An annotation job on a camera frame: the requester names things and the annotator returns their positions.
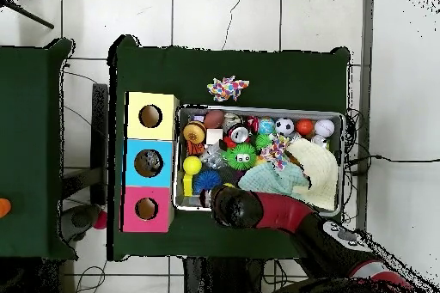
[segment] gray tray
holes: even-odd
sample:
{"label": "gray tray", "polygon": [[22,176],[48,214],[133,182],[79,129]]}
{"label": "gray tray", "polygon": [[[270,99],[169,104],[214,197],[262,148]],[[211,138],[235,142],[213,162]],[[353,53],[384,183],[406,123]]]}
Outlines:
{"label": "gray tray", "polygon": [[174,175],[173,175],[173,205],[179,210],[185,211],[211,211],[210,209],[201,207],[199,196],[185,197],[183,196],[183,169],[182,164],[186,157],[186,140],[183,138],[183,128],[188,119],[194,115],[205,115],[210,110],[223,110],[226,113],[236,113],[243,116],[269,116],[277,119],[286,117],[294,122],[299,119],[330,119],[334,123],[334,133],[329,138],[330,151],[335,154],[336,161],[339,165],[338,186],[335,196],[335,210],[322,210],[320,214],[324,217],[333,217],[339,214],[343,202],[343,185],[344,185],[344,151],[345,151],[345,117],[341,113],[323,113],[318,111],[298,111],[298,110],[281,110],[271,108],[254,108],[254,107],[225,107],[225,106],[204,106],[204,105],[182,105],[176,111],[176,120],[179,125],[176,126],[175,142],[174,142]]}

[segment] soccer ball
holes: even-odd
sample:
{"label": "soccer ball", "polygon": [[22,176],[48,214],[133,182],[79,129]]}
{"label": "soccer ball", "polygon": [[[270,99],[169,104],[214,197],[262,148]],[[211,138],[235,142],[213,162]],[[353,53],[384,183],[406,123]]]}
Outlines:
{"label": "soccer ball", "polygon": [[288,137],[294,131],[293,121],[287,118],[280,118],[275,122],[275,131]]}

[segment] dark green tabletop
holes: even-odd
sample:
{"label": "dark green tabletop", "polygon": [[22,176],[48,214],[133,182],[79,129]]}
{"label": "dark green tabletop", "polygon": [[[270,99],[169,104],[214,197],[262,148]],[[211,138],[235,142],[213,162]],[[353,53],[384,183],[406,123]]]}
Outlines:
{"label": "dark green tabletop", "polygon": [[0,256],[75,257],[58,236],[62,133],[60,69],[72,42],[0,46]]}
{"label": "dark green tabletop", "polygon": [[[121,36],[109,52],[110,101],[116,96],[114,133],[114,215],[119,214],[122,169],[124,93],[140,91],[172,94],[180,104],[218,105],[206,85],[213,78],[235,76],[250,81],[237,102],[222,106],[269,107],[345,113],[346,48],[317,52],[205,51],[179,47],[140,47],[130,35]],[[114,257],[123,255],[191,255],[248,258],[295,258],[301,251],[277,230],[232,230],[217,226],[206,212],[176,210],[169,232],[121,233],[114,218],[107,246]]]}

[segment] box with hole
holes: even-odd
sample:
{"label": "box with hole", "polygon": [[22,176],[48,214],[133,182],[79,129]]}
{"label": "box with hole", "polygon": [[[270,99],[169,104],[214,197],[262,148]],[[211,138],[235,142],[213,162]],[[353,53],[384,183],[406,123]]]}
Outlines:
{"label": "box with hole", "polygon": [[126,186],[122,192],[125,192],[121,195],[124,203],[120,209],[124,217],[119,219],[123,232],[168,232],[174,217],[169,188]]}
{"label": "box with hole", "polygon": [[127,186],[170,188],[172,173],[172,142],[127,139]]}
{"label": "box with hole", "polygon": [[173,95],[129,92],[127,137],[174,140],[174,116],[179,101]]}

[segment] blue box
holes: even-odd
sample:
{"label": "blue box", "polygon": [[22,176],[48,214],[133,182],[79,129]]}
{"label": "blue box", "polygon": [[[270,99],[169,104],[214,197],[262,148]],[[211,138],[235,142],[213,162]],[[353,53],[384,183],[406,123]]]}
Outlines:
{"label": "blue box", "polygon": [[[159,174],[154,177],[143,177],[135,169],[135,158],[142,150],[156,150],[163,162]],[[171,187],[173,173],[173,143],[157,140],[127,139],[127,156],[125,185],[126,186],[150,186],[150,187]]]}

